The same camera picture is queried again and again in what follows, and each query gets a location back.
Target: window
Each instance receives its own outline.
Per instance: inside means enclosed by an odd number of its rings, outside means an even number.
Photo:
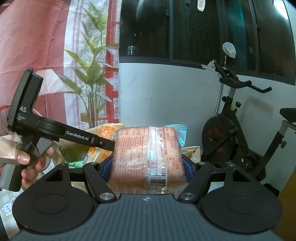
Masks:
[[[227,41],[236,49],[236,57],[228,58],[227,65],[236,73],[256,69],[256,44],[251,8],[248,0],[225,1]]]
[[[173,0],[173,60],[208,64],[220,60],[221,43],[216,1]]]
[[[166,0],[123,0],[119,55],[167,57]]]
[[[295,85],[295,48],[283,0],[253,0],[258,21],[259,73],[286,77]]]
[[[224,42],[236,48],[226,65],[236,74],[295,85],[295,47],[283,0],[123,0],[120,62],[201,68],[224,63]]]

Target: metal screw head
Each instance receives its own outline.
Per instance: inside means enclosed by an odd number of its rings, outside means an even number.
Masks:
[[[189,200],[194,199],[194,194],[192,194],[192,193],[190,193],[190,192],[185,192],[185,193],[182,193],[182,194],[180,195],[180,197],[181,197],[183,200],[189,201]]]
[[[113,197],[114,197],[114,194],[110,192],[101,193],[99,196],[100,199],[106,200],[106,201],[111,200]]]

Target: dark window glass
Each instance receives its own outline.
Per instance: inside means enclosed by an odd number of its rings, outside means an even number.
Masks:
[[[216,1],[173,0],[173,59],[208,64],[220,60],[221,43]]]
[[[295,49],[282,0],[253,0],[260,43],[259,73],[291,78],[295,84]]]
[[[248,0],[225,1],[228,42],[236,49],[236,58],[228,58],[227,65],[237,73],[255,71],[256,45],[254,24]]]
[[[166,0],[123,0],[120,56],[167,57]]]

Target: plastic bag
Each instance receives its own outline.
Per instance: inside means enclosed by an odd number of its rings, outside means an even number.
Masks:
[[[165,194],[186,187],[181,147],[173,127],[130,127],[117,131],[108,186],[116,196]]]
[[[208,63],[208,65],[202,64],[201,66],[203,69],[215,71],[215,69],[216,69],[216,67],[214,65],[215,62],[217,62],[217,61],[213,59],[210,63]]]
[[[109,140],[113,140],[113,133],[115,133],[117,130],[123,127],[125,127],[125,125],[121,123],[107,123],[100,126],[97,135]],[[90,147],[89,151],[87,152],[87,155],[85,156],[83,164],[93,161],[101,163],[111,154],[111,151],[104,150],[98,147]]]
[[[235,50],[235,47],[232,43],[225,42],[222,45],[222,49],[223,49],[224,53],[227,54],[229,57],[235,58],[237,51]]]
[[[205,0],[197,0],[197,9],[203,12],[205,9]]]
[[[173,125],[167,125],[167,127],[175,128],[180,146],[183,147],[186,142],[187,125],[186,124],[173,124]]]
[[[184,154],[194,163],[200,162],[200,146],[183,147],[182,154]]]
[[[101,128],[103,127],[106,128],[106,126],[110,126],[115,130],[118,130],[122,127],[124,127],[124,124],[121,123],[107,123],[107,124],[103,124],[94,128],[91,128],[89,130],[86,130],[87,132],[93,133],[93,134],[98,134],[101,132]],[[106,135],[106,133],[103,133],[102,131],[102,135],[103,137],[107,138],[107,139],[112,139],[112,136],[109,136],[109,134],[111,134],[111,132],[108,133],[108,135]],[[77,162],[77,161],[83,161],[84,163],[87,162],[91,162],[92,161],[96,161],[96,162],[102,162],[105,158],[100,158],[100,161],[98,158],[94,158],[91,154],[96,155],[97,152],[100,153],[105,153],[105,150],[102,150],[100,148],[90,148],[89,146],[85,146],[85,145],[81,145],[81,144],[77,144],[75,142],[71,142],[71,141],[67,141],[67,140],[63,140],[60,139],[59,143],[59,150],[61,152],[61,154],[63,155],[64,159],[68,162],[68,163],[73,163],[73,162]]]

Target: blue snack bag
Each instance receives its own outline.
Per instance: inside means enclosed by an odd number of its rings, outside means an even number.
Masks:
[[[186,142],[187,124],[173,124],[173,125],[167,125],[166,127],[175,128],[178,134],[178,140],[179,140],[180,146],[183,147]]]

